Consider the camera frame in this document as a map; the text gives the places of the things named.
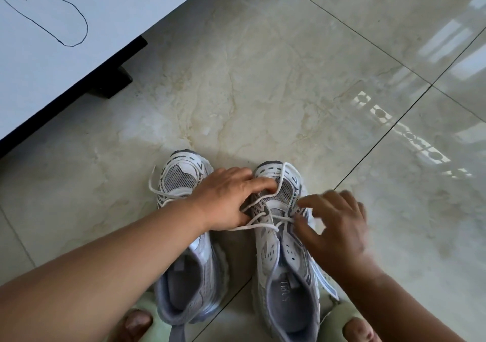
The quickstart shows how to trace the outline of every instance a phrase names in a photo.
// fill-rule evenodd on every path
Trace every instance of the black marker drawing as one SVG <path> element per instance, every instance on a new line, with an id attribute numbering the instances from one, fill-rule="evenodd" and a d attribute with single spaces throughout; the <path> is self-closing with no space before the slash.
<path id="1" fill-rule="evenodd" d="M 4 0 L 66 47 L 80 45 L 88 36 L 88 22 L 81 11 L 66 0 Z"/>

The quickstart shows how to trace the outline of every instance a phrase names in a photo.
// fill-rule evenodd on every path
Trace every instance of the foot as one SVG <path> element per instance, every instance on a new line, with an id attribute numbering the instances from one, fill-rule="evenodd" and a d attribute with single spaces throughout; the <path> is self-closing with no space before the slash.
<path id="1" fill-rule="evenodd" d="M 152 315 L 145 310 L 131 310 L 111 333 L 109 342 L 138 342 L 152 325 Z"/>
<path id="2" fill-rule="evenodd" d="M 343 328 L 343 336 L 348 342 L 381 342 L 371 325 L 361 318 L 352 318 Z"/>

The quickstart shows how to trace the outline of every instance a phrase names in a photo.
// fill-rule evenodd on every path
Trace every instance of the forearm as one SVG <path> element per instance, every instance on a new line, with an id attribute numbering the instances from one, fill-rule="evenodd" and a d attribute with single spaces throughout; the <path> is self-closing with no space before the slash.
<path id="1" fill-rule="evenodd" d="M 100 340 L 204 231 L 197 216 L 170 203 L 5 284 L 0 339 Z"/>
<path id="2" fill-rule="evenodd" d="M 342 287 L 383 342 L 463 342 L 386 274 Z"/>

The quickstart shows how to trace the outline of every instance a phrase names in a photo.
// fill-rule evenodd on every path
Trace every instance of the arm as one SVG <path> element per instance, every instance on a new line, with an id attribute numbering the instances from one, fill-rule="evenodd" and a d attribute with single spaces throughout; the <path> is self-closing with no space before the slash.
<path id="1" fill-rule="evenodd" d="M 241 204 L 265 188 L 275 181 L 218 169 L 189 198 L 4 284 L 0 340 L 101 340 L 199 235 L 245 224 Z"/>
<path id="2" fill-rule="evenodd" d="M 327 191 L 298 204 L 312 208 L 326 226 L 318 235 L 305 219 L 297 218 L 301 241 L 384 342 L 463 341 L 374 262 L 367 249 L 366 211 L 350 192 Z"/>

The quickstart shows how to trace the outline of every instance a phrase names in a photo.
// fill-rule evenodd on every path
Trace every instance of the white sneaker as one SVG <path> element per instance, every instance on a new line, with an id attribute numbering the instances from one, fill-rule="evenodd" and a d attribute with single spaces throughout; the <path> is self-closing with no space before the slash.
<path id="1" fill-rule="evenodd" d="M 252 195 L 252 204 L 246 210 L 250 209 L 253 219 L 235 229 L 256 230 L 255 311 L 280 341 L 315 342 L 320 322 L 318 282 L 333 297 L 338 296 L 294 234 L 295 213 L 314 225 L 311 211 L 296 205 L 307 190 L 301 175 L 289 163 L 265 162 L 254 176 L 271 177 L 278 183 L 275 194 L 263 191 Z"/>
<path id="2" fill-rule="evenodd" d="M 161 208 L 189 196 L 211 172 L 213 168 L 201 155 L 191 150 L 176 151 L 162 169 L 159 190 L 152 188 L 152 177 L 149 188 L 157 194 L 157 206 Z M 158 314 L 172 325 L 169 341 L 185 341 L 184 325 L 207 319 L 227 290 L 225 255 L 217 245 L 211 245 L 209 233 L 203 233 L 155 283 Z"/>

